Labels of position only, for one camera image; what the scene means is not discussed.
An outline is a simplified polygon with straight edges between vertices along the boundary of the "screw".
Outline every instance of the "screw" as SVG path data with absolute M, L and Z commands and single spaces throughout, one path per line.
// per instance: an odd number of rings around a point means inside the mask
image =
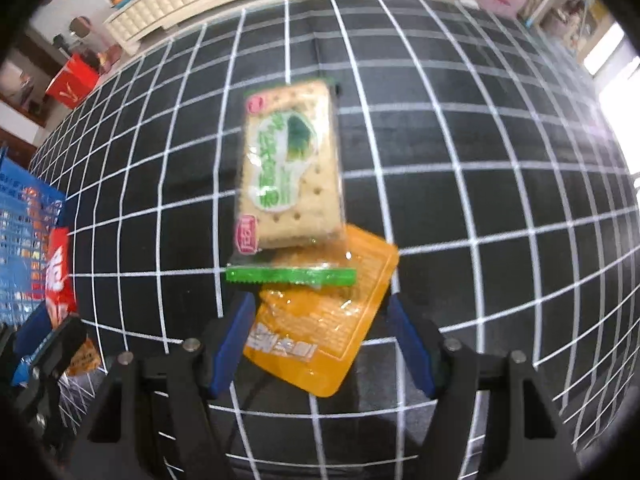
M 118 362 L 121 365 L 128 365 L 133 361 L 133 354 L 131 352 L 123 352 L 118 356 Z
M 522 350 L 514 350 L 513 352 L 511 352 L 511 359 L 513 359 L 513 362 L 521 365 L 522 363 L 527 361 L 527 356 L 524 355 L 524 352 Z
M 450 352 L 457 352 L 462 348 L 462 343 L 454 337 L 447 337 L 444 340 L 444 348 Z
M 184 343 L 182 343 L 182 348 L 184 348 L 187 352 L 195 352 L 198 348 L 200 348 L 200 342 L 196 338 L 190 337 L 184 340 Z

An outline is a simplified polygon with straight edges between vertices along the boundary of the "orange snack bag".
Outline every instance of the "orange snack bag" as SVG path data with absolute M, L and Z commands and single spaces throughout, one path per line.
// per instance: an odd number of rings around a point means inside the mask
M 78 312 L 71 279 L 68 272 L 67 246 L 68 228 L 56 227 L 49 236 L 49 265 L 47 266 L 47 280 L 45 294 L 47 311 L 51 326 L 55 330 L 66 316 Z M 94 343 L 87 337 L 86 341 L 73 356 L 66 369 L 67 375 L 76 376 L 95 370 L 100 366 L 100 356 Z
M 329 397 L 340 387 L 398 266 L 398 248 L 381 238 L 350 224 L 346 237 L 355 285 L 263 286 L 244 346 L 245 357 L 260 368 L 318 397 Z M 339 246 L 302 250 L 322 251 L 326 261 L 344 258 Z M 283 251 L 278 258 L 289 264 L 300 254 Z

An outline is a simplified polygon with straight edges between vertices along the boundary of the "brown door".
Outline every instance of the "brown door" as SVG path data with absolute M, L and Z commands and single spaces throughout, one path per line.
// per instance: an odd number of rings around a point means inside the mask
M 0 128 L 0 147 L 5 143 L 8 148 L 6 152 L 7 156 L 26 170 L 37 148 L 33 144 Z

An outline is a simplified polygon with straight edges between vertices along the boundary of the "table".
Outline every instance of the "table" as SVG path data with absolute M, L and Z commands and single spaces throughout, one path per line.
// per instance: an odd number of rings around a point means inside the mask
M 339 87 L 348 221 L 400 248 L 393 288 L 466 344 L 521 349 L 583 448 L 620 405 L 638 348 L 625 161 L 564 51 L 439 0 L 284 1 L 197 26 L 47 139 L 31 169 L 68 195 L 79 309 L 107 363 L 125 348 L 162 353 L 228 304 L 244 95 L 314 76 Z M 384 317 L 327 399 L 241 362 L 210 415 L 242 478 L 411 471 L 433 403 Z M 486 399 L 478 407 L 474 452 Z

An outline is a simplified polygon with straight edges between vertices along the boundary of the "plastic wrapper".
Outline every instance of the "plastic wrapper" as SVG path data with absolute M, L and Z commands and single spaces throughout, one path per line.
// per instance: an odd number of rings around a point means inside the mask
M 47 311 L 54 330 L 64 321 L 66 316 L 78 314 L 76 298 L 68 272 L 68 231 L 67 228 L 55 228 L 49 237 L 49 265 L 47 266 L 45 294 Z M 94 343 L 87 337 L 71 359 L 66 373 L 70 376 L 76 376 L 91 372 L 100 366 L 100 362 L 100 356 Z
M 351 285 L 331 87 L 324 80 L 249 95 L 231 282 Z M 343 243 L 332 261 L 301 248 Z
M 356 284 L 264 285 L 244 347 L 256 365 L 318 397 L 340 387 L 398 266 L 398 248 L 381 238 L 351 225 L 346 237 Z M 313 250 L 335 255 L 328 246 Z

